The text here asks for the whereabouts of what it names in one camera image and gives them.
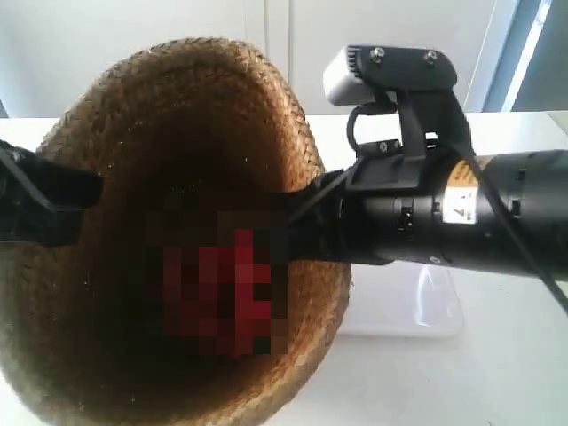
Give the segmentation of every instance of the screw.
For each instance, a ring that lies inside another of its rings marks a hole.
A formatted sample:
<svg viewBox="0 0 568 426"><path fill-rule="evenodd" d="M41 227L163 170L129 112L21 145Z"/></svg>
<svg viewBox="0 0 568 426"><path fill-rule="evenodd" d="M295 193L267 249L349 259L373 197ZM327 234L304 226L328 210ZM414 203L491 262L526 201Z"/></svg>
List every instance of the screw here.
<svg viewBox="0 0 568 426"><path fill-rule="evenodd" d="M436 59L438 59L438 54L436 53L436 51L427 51L424 55L424 60L430 65L434 65Z"/></svg>
<svg viewBox="0 0 568 426"><path fill-rule="evenodd" d="M383 58L384 58L384 49L382 47L377 46L374 49L371 49L371 52L369 52L369 59L371 59L371 61L377 65L381 63Z"/></svg>

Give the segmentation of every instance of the yellow warning sticker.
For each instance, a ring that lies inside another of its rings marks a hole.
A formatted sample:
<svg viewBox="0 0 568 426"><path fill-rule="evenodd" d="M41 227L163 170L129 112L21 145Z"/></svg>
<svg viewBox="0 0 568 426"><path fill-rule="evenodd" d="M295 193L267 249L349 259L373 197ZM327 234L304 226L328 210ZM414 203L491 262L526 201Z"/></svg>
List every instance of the yellow warning sticker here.
<svg viewBox="0 0 568 426"><path fill-rule="evenodd" d="M477 163L483 170L493 157L478 157ZM447 224L472 225L477 222L477 193L479 182L464 161L459 161L447 179L442 220Z"/></svg>

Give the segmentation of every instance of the white wall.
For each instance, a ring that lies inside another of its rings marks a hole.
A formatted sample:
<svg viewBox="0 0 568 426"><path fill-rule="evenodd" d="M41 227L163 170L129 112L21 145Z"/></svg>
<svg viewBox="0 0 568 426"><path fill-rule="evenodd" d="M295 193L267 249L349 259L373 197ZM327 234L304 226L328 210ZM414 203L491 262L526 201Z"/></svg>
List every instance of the white wall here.
<svg viewBox="0 0 568 426"><path fill-rule="evenodd" d="M245 39L267 51L308 114L345 111L324 99L321 73L346 43L436 47L454 62L460 76L456 93L469 107L468 91L476 78L493 74L516 3L0 0L0 99L9 116L59 116L118 59L155 43L198 35ZM494 63L489 60L476 72L480 58L488 56L487 46ZM491 79L486 80L486 87L478 84L475 90L481 98Z"/></svg>

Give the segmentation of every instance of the black cylinder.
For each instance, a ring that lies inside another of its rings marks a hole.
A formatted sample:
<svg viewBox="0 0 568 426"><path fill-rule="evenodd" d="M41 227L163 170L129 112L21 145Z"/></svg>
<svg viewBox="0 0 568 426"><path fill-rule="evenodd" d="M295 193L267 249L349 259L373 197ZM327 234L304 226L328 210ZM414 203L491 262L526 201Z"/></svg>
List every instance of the black cylinder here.
<svg viewBox="0 0 568 426"><path fill-rule="evenodd" d="M500 154L479 162L537 260L557 280L567 280L568 151ZM360 178L373 180L368 173ZM415 189L347 193L340 234L343 250L336 260L532 274L467 164L449 153L427 155Z"/></svg>

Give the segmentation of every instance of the woven texture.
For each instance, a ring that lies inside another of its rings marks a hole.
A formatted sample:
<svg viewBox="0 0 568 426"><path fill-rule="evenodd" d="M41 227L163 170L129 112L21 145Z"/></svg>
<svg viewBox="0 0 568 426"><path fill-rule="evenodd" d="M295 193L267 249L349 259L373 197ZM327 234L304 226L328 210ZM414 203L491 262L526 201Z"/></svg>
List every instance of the woven texture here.
<svg viewBox="0 0 568 426"><path fill-rule="evenodd" d="M343 317L346 264L289 266L287 354L218 363L137 328L140 209L189 186L293 191L323 171L302 108L259 51L186 39L136 53L39 153L99 173L105 187L75 246L0 254L0 361L27 406L59 425L253 425L294 397Z"/></svg>

